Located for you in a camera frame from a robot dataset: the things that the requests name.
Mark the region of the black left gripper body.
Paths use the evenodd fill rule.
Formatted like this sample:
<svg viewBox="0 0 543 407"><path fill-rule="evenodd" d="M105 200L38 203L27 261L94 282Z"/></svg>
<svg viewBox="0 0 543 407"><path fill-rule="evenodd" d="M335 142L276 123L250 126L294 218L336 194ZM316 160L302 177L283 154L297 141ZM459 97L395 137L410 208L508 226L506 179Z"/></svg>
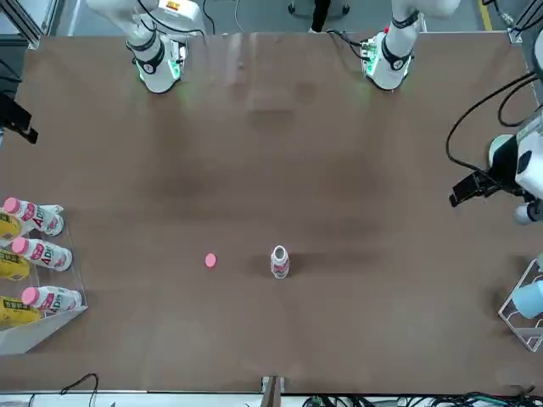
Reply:
<svg viewBox="0 0 543 407"><path fill-rule="evenodd" d="M504 166L491 166L480 173L483 196L503 191L513 196L523 196L525 191L514 180L514 171Z"/></svg>

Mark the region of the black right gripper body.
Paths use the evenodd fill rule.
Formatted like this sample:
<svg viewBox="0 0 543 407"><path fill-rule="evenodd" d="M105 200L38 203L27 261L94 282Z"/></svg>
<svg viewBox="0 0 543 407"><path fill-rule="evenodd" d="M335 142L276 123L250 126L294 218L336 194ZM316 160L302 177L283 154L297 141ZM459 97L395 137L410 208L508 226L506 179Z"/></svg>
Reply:
<svg viewBox="0 0 543 407"><path fill-rule="evenodd" d="M2 94L0 101L0 115L2 127L13 127L19 123L17 103L9 96Z"/></svg>

